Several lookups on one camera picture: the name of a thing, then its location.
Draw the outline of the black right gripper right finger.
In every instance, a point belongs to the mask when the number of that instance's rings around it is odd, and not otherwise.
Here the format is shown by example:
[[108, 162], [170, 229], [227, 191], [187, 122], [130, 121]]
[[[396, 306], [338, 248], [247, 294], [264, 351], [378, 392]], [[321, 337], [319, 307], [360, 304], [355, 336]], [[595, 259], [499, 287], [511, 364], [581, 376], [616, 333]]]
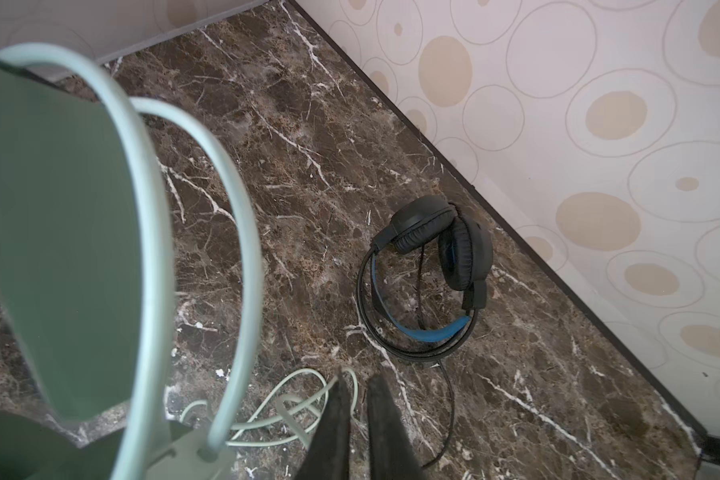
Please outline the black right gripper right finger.
[[400, 411], [381, 374], [367, 382], [370, 478], [374, 480], [424, 479], [403, 425]]

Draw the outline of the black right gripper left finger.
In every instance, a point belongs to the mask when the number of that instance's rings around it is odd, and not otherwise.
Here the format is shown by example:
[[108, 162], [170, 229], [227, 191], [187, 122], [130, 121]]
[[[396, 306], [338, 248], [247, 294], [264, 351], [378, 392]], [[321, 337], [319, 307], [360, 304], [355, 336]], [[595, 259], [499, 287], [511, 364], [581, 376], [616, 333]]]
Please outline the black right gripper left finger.
[[329, 390], [329, 399], [295, 480], [347, 480], [350, 475], [350, 394], [339, 377]]

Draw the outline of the mint green headphones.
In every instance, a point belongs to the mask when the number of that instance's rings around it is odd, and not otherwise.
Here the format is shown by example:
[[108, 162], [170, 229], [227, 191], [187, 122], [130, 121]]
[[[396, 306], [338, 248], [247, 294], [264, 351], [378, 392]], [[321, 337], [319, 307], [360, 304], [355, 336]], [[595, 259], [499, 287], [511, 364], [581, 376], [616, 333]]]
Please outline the mint green headphones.
[[[172, 219], [143, 123], [187, 132], [226, 190], [242, 260], [242, 314], [230, 377], [207, 428], [165, 415], [176, 276]], [[0, 305], [50, 407], [87, 420], [127, 403], [122, 430], [77, 448], [0, 411], [0, 479], [221, 479], [262, 327], [255, 214], [229, 154], [199, 121], [128, 96], [84, 55], [48, 43], [0, 50]]]

